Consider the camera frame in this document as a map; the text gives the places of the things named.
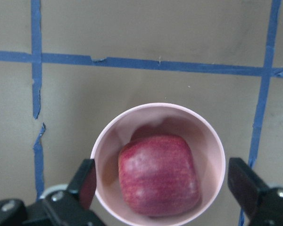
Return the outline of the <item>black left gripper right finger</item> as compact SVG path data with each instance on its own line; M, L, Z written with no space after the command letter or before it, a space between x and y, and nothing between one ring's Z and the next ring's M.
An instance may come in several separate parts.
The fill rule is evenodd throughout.
M241 158L230 158L227 185L250 226L283 226L283 187L269 187Z

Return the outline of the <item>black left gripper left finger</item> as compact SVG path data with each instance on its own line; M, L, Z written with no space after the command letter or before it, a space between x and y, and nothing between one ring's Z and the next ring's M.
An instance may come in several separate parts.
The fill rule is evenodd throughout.
M96 182L95 161L85 159L65 190L29 206L16 198L0 200L0 226L102 226L90 210Z

